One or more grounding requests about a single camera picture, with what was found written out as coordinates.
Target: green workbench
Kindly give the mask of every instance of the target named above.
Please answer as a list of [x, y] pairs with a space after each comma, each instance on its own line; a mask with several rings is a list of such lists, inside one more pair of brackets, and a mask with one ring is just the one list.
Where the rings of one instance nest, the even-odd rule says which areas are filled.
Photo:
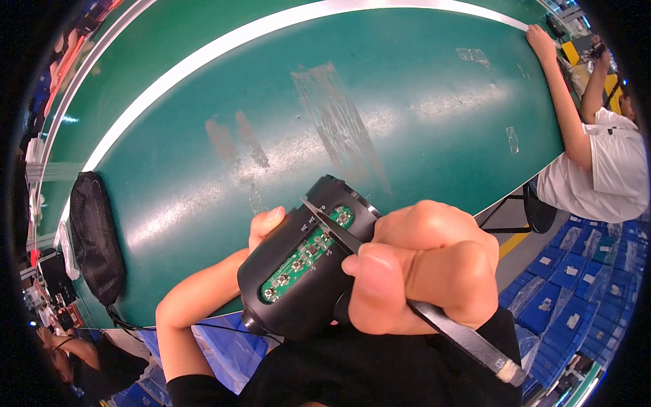
[[[250, 3], [267, 13], [293, 5]], [[158, 0], [124, 30], [102, 55], [101, 73], [77, 92], [67, 115], [79, 120], [62, 124], [49, 162], [83, 164], [153, 82], [145, 77], [156, 79], [221, 34], [210, 27], [252, 20], [196, 4]], [[149, 24], [159, 30], [155, 43], [145, 41]], [[175, 284], [246, 246], [254, 213], [299, 205], [326, 173], [382, 214], [421, 199], [476, 214], [561, 152], [542, 70], [517, 28], [394, 8], [280, 29], [191, 73], [97, 165], [128, 270], [117, 309], [131, 323], [153, 325]], [[71, 187], [43, 184], [39, 234], [56, 226]], [[111, 328], [83, 280], [75, 285], [87, 323]], [[241, 309], [235, 300], [220, 313]]]

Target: black mesh bag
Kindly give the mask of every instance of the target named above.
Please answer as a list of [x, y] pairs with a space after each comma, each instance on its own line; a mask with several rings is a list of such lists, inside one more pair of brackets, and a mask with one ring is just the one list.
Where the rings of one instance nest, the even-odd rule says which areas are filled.
[[115, 326], [137, 329], [122, 321], [113, 306], [124, 288], [126, 269], [109, 197], [96, 173], [79, 173], [72, 187], [70, 231], [75, 259], [90, 292], [106, 307]]

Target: black stool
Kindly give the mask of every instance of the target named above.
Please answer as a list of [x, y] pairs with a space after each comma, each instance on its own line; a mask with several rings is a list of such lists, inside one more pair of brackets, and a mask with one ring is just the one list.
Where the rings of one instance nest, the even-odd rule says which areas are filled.
[[[528, 227], [505, 227], [498, 229], [484, 229], [483, 226], [490, 218], [504, 205], [509, 199], [521, 199], [525, 206], [525, 215], [527, 216]], [[479, 225], [479, 227], [486, 233], [529, 233], [534, 232], [538, 234], [547, 233], [556, 219], [556, 208], [542, 202], [534, 191], [531, 190], [529, 184], [522, 185], [522, 195], [509, 195], [504, 198], [502, 202], [497, 205], [497, 208]]]

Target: yellow floor line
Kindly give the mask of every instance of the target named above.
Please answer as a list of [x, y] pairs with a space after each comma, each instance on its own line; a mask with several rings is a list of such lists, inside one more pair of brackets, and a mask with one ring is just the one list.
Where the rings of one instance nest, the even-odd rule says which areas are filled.
[[502, 259], [502, 257], [506, 256], [508, 252], [515, 249], [515, 247], [519, 245], [529, 235], [529, 233], [516, 233], [513, 236], [511, 236], [507, 241], [505, 241], [504, 244], [499, 247], [500, 260]]

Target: green circuit board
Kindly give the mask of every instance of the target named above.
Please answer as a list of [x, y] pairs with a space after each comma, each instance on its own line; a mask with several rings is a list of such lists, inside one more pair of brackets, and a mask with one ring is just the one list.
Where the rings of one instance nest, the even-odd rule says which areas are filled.
[[[348, 229], [355, 216], [347, 206], [338, 206], [329, 217], [344, 229]], [[318, 221], [316, 216], [310, 218], [310, 222], [315, 221]], [[262, 301], [266, 303], [277, 301], [303, 274], [315, 270], [314, 263], [319, 257], [332, 253], [330, 246], [334, 243], [335, 241], [324, 232], [323, 227], [318, 227], [262, 284], [260, 287]]]

